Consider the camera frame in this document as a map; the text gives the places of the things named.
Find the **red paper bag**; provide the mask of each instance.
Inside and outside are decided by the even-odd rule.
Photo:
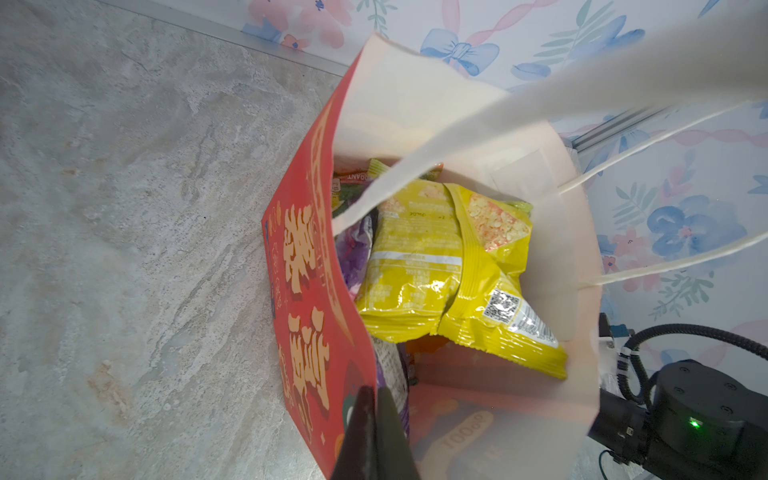
[[[286,407],[330,476],[358,388],[376,360],[346,291],[331,221],[334,169],[396,161],[507,95],[374,36],[296,152],[262,219]],[[563,478],[598,409],[600,257],[586,196],[560,137],[538,122],[456,151],[441,180],[533,204],[523,294],[569,355],[560,381],[477,350],[422,355],[411,446],[423,478]]]

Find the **floor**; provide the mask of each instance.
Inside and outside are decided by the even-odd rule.
[[[339,78],[91,0],[0,45],[0,477],[322,478],[259,220]]]

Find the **crinkled plastic wrapper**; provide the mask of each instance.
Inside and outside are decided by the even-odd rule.
[[[366,276],[366,264],[371,254],[376,217],[377,214],[374,210],[344,230],[334,240],[341,273],[352,300],[357,296]]]
[[[567,354],[521,294],[531,221],[455,184],[414,180],[379,206],[357,306],[372,335],[439,334],[564,379]]]

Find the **black cable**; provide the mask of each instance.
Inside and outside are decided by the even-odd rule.
[[[598,467],[600,467],[600,473],[603,474],[603,480],[608,480],[608,477],[605,476],[605,470],[603,470],[603,455],[610,454],[611,450],[603,450],[600,452],[600,455],[598,456]]]
[[[645,396],[648,397],[648,399],[644,398],[642,388],[644,385],[648,384],[650,379],[648,379],[648,374],[646,373],[645,368],[643,367],[643,363],[640,360],[640,344],[654,338],[655,336],[668,335],[671,333],[706,336],[721,342],[730,343],[733,346],[745,349],[747,352],[754,353],[755,355],[768,360],[768,346],[764,346],[758,342],[755,342],[754,340],[750,340],[741,335],[737,335],[736,333],[726,332],[725,330],[716,329],[711,326],[690,325],[688,323],[668,323],[667,325],[652,326],[651,328],[645,329],[630,337],[627,343],[624,344],[624,348],[621,349],[622,352],[619,353],[619,360],[617,364],[617,379],[619,390],[625,399],[635,402],[638,405],[643,405],[644,403],[648,402],[648,399],[650,398],[650,387],[648,391],[645,392]],[[624,353],[626,352],[625,349],[629,349],[631,351],[630,356]],[[629,370],[630,362],[634,368],[635,373],[637,373],[637,379],[640,380],[641,394],[639,396],[636,396],[632,393],[632,390],[629,386],[629,378],[625,373],[627,370]]]
[[[650,376],[647,382],[645,382],[644,385],[640,388],[640,397],[645,401],[645,405],[650,408],[650,405],[653,403],[650,397],[650,391],[654,389],[654,386],[656,385],[656,379],[659,376],[660,370],[657,370],[654,372],[653,375]]]

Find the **snack package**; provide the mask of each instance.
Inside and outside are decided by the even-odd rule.
[[[376,377],[379,386],[389,387],[392,398],[395,400],[402,430],[408,438],[410,434],[409,408],[408,408],[408,378],[406,376],[406,363],[398,346],[394,343],[371,337],[373,349],[376,352]]]
[[[462,275],[453,201],[443,184],[414,180],[378,210],[357,309],[371,335],[388,342],[434,335]]]
[[[461,225],[464,263],[461,286],[437,333],[566,378],[568,355],[521,294],[531,239],[528,215],[459,185],[446,187]]]
[[[366,328],[394,343],[438,334],[565,378],[567,354],[521,294],[530,237],[511,204],[414,180],[379,205],[356,299]]]
[[[331,214],[335,217],[346,210],[366,189],[368,172],[355,171],[348,174],[333,174],[331,183]]]
[[[366,278],[366,266],[371,255],[377,217],[378,212],[372,210],[334,240],[341,273],[352,300],[357,296],[362,281]]]
[[[389,170],[389,166],[384,164],[381,160],[376,158],[371,159],[371,163],[368,166],[368,181],[378,178],[381,174]],[[429,180],[436,182],[442,173],[442,164],[436,165],[427,173],[421,175],[419,178],[422,180]]]

